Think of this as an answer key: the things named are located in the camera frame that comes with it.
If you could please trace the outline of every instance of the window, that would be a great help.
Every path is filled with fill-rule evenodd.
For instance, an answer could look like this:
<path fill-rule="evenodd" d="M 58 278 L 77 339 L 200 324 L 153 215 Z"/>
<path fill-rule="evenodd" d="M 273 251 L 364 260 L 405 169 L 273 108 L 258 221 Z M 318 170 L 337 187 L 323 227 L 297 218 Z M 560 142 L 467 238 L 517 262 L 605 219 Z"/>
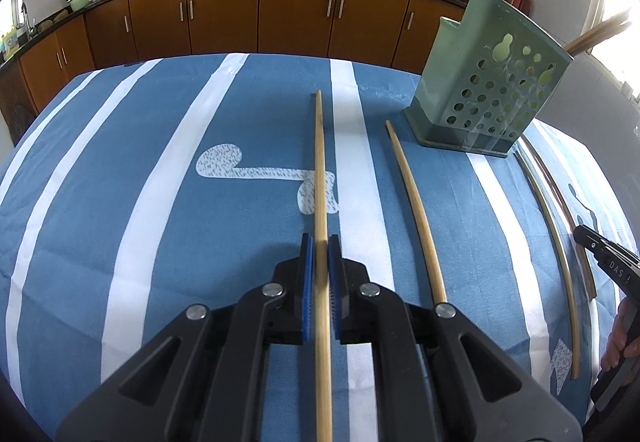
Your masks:
<path fill-rule="evenodd" d="M 0 0 L 0 36 L 24 23 L 21 6 L 22 0 Z"/>
<path fill-rule="evenodd" d="M 633 93 L 640 94 L 640 0 L 605 0 L 604 14 L 607 18 L 632 7 L 632 21 L 634 24 L 625 32 L 596 45 L 591 53 L 597 58 L 620 82 L 627 82 Z"/>

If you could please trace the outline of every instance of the metal screw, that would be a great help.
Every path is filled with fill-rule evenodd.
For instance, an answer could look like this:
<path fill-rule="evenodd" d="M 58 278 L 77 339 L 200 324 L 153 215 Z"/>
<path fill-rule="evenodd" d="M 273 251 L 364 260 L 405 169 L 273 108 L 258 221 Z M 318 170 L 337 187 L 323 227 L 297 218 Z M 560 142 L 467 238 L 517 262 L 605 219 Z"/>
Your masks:
<path fill-rule="evenodd" d="M 203 319 L 204 316 L 207 315 L 207 309 L 204 305 L 191 305 L 187 309 L 187 317 L 189 319 L 193 319 L 197 321 L 198 319 Z"/>
<path fill-rule="evenodd" d="M 440 303 L 436 306 L 436 314 L 443 319 L 451 319 L 456 315 L 456 309 L 449 303 Z"/>
<path fill-rule="evenodd" d="M 367 297 L 376 297 L 380 294 L 380 287 L 375 283 L 363 283 L 360 286 L 360 293 Z"/>
<path fill-rule="evenodd" d="M 282 294 L 283 290 L 284 289 L 282 288 L 281 284 L 279 284 L 279 283 L 267 283 L 262 288 L 262 293 L 265 296 L 268 296 L 268 297 L 276 297 L 276 296 L 279 296 L 280 294 Z"/>

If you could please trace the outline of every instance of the upper cabinet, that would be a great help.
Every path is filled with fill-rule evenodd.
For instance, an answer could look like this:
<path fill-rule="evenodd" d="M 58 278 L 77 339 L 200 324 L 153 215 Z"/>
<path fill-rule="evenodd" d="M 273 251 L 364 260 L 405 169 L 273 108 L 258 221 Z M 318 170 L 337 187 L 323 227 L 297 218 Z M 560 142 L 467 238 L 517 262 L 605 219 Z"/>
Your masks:
<path fill-rule="evenodd" d="M 89 11 L 84 19 L 96 68 L 138 61 L 131 30 L 129 0 L 112 0 Z"/>
<path fill-rule="evenodd" d="M 440 26 L 440 17 L 460 21 L 465 10 L 443 0 L 410 0 L 391 66 L 421 74 Z"/>
<path fill-rule="evenodd" d="M 336 0 L 329 57 L 390 67 L 409 0 Z"/>
<path fill-rule="evenodd" d="M 258 52 L 325 58 L 335 0 L 260 0 Z"/>
<path fill-rule="evenodd" d="M 192 54 L 256 52 L 258 0 L 188 0 Z"/>
<path fill-rule="evenodd" d="M 140 61 L 191 53 L 187 0 L 129 0 L 129 10 Z"/>

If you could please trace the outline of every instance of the blue tablecloth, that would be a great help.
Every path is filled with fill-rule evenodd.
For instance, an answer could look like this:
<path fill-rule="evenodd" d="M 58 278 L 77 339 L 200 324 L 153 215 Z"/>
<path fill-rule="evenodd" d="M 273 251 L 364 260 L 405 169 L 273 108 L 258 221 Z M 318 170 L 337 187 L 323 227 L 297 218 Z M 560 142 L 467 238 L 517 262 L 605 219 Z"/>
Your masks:
<path fill-rule="evenodd" d="M 234 303 L 313 230 L 314 93 L 324 100 L 330 233 L 409 303 L 431 304 L 391 119 L 428 213 L 449 300 L 585 421 L 620 293 L 593 259 L 570 380 L 566 295 L 548 229 L 512 155 L 415 143 L 402 109 L 417 76 L 347 61 L 230 54 L 75 78 L 2 169 L 0 368 L 49 434 L 191 303 Z M 526 136 L 578 221 L 636 250 L 587 149 L 535 121 Z M 336 440 L 376 439 L 370 350 L 333 348 Z M 263 440 L 311 440 L 312 346 L 274 346 Z"/>

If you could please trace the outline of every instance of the white stripe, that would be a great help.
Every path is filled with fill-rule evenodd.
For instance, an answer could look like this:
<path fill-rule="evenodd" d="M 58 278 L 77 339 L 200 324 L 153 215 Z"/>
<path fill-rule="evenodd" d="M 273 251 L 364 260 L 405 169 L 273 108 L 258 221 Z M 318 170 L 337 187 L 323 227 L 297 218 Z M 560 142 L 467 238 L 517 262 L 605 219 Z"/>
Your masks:
<path fill-rule="evenodd" d="M 543 124 L 540 121 L 538 121 L 537 119 L 534 119 L 533 120 L 533 124 L 538 129 L 538 132 L 540 132 L 540 135 L 545 140 L 546 144 L 549 145 L 549 147 L 553 151 L 554 155 L 558 159 L 558 162 L 560 162 L 560 164 L 562 165 L 562 168 L 564 169 L 564 171 L 566 172 L 567 176 L 571 180 L 571 183 L 572 183 L 572 185 L 573 185 L 573 187 L 575 189 L 575 193 L 577 194 L 578 198 L 585 204 L 585 206 L 591 207 L 591 204 L 589 203 L 589 199 L 587 199 L 586 195 L 584 194 L 584 191 L 582 190 L 581 184 L 578 183 L 578 180 L 575 177 L 574 171 L 572 170 L 571 166 L 569 165 L 569 162 L 567 161 L 566 157 L 564 156 L 564 153 L 562 153 L 562 151 L 558 148 L 558 145 L 556 144 L 556 142 L 551 137 L 549 137 L 549 134 L 546 132 L 545 127 L 543 126 Z M 600 196 L 598 195 L 598 191 L 594 191 L 591 194 L 596 198 L 596 200 L 598 200 L 598 203 L 599 203 L 599 206 L 600 206 L 600 211 L 607 218 L 607 222 L 609 222 L 609 228 L 611 229 L 611 231 L 613 233 L 613 241 L 616 242 L 617 244 L 620 244 L 621 242 L 620 242 L 620 236 L 618 235 L 618 228 L 616 227 L 615 223 L 613 223 L 613 219 L 612 219 L 610 213 L 607 210 L 607 206 L 600 199 Z M 611 280 L 611 284 L 613 286 L 613 291 L 614 291 L 613 296 L 614 296 L 614 300 L 616 302 L 616 310 L 612 311 L 612 313 L 613 313 L 613 315 L 615 315 L 616 312 L 618 311 L 618 305 L 620 305 L 620 289 L 613 282 L 613 280 Z"/>
<path fill-rule="evenodd" d="M 24 142 L 20 146 L 20 149 L 15 152 L 15 156 L 11 160 L 11 163 L 9 164 L 9 167 L 7 168 L 6 173 L 4 174 L 2 183 L 0 183 L 0 205 L 2 204 L 2 202 L 4 202 L 4 197 L 6 196 L 6 192 L 9 191 L 9 186 L 11 186 L 11 183 L 14 181 L 15 174 L 18 173 L 18 169 L 21 167 L 22 161 L 24 161 L 24 158 L 29 153 L 31 146 L 33 146 L 33 143 L 36 142 L 36 139 L 47 127 L 50 120 L 52 120 L 56 116 L 56 114 L 60 112 L 69 101 L 71 101 L 71 99 L 76 97 L 76 95 L 84 87 L 86 87 L 94 77 L 100 74 L 100 72 L 102 72 L 102 69 L 95 70 L 91 74 L 89 74 L 86 78 L 84 78 L 76 88 L 71 90 L 71 93 L 67 97 L 65 97 L 57 107 L 55 107 L 54 109 L 52 109 L 52 111 L 49 112 L 47 117 L 45 117 L 40 122 L 40 124 L 36 127 L 36 129 L 33 130 L 33 132 L 31 132 L 29 137 L 27 137 L 24 140 Z"/>
<path fill-rule="evenodd" d="M 31 257 L 33 256 L 44 218 L 60 186 L 62 186 L 62 183 L 65 181 L 66 175 L 74 166 L 86 145 L 98 129 L 100 129 L 111 112 L 113 112 L 122 99 L 129 93 L 136 81 L 149 72 L 158 61 L 160 60 L 147 61 L 138 67 L 133 74 L 121 81 L 114 89 L 107 98 L 107 101 L 95 112 L 94 117 L 91 118 L 91 121 L 89 121 L 87 126 L 84 127 L 84 130 L 80 132 L 80 135 L 78 135 L 78 138 L 74 141 L 73 145 L 71 145 L 71 148 L 69 148 L 68 152 L 66 152 L 65 156 L 60 160 L 29 216 L 24 236 L 18 249 L 18 256 L 15 260 L 14 274 L 11 277 L 11 286 L 9 289 L 9 304 L 5 317 L 6 356 L 9 369 L 9 381 L 14 389 L 15 395 L 22 403 L 24 403 L 24 399 L 22 396 L 22 383 L 20 381 L 20 357 L 18 353 L 18 323 L 20 323 L 20 310 L 22 309 L 22 288 L 27 279 Z"/>
<path fill-rule="evenodd" d="M 142 346 L 156 253 L 184 175 L 247 54 L 229 54 L 210 76 L 146 179 L 127 223 L 113 271 L 102 333 L 104 381 Z"/>
<path fill-rule="evenodd" d="M 518 145 L 520 146 L 520 151 L 527 156 L 531 165 L 534 167 L 536 174 L 538 175 L 538 180 L 541 182 L 542 186 L 545 188 L 546 194 L 549 196 L 549 200 L 553 203 L 556 208 L 556 213 L 560 217 L 562 225 L 564 226 L 564 231 L 569 236 L 572 248 L 575 253 L 575 260 L 577 263 L 580 263 L 580 258 L 578 257 L 578 247 L 574 241 L 574 232 L 569 225 L 566 217 L 564 216 L 564 211 L 562 210 L 560 203 L 552 193 L 551 187 L 546 182 L 546 179 L 538 167 L 536 161 L 532 158 L 532 155 L 529 153 L 529 149 L 522 143 L 522 139 L 518 140 Z M 587 281 L 583 277 L 582 282 L 584 284 L 585 293 L 587 291 Z M 596 304 L 596 300 L 592 299 L 588 302 L 589 305 L 589 316 L 591 320 L 591 386 L 593 386 L 598 377 L 598 372 L 600 371 L 600 323 L 598 318 L 598 306 Z"/>
<path fill-rule="evenodd" d="M 345 258 L 364 263 L 371 281 L 393 290 L 376 172 L 350 61 L 331 60 L 331 86 L 342 252 Z M 347 345 L 347 365 L 350 440 L 375 442 L 378 422 L 371 345 Z"/>
<path fill-rule="evenodd" d="M 467 157 L 507 240 L 513 274 L 516 278 L 524 312 L 524 322 L 529 334 L 531 375 L 548 392 L 551 380 L 549 331 L 527 238 L 489 162 L 484 156 L 475 153 L 468 153 Z"/>

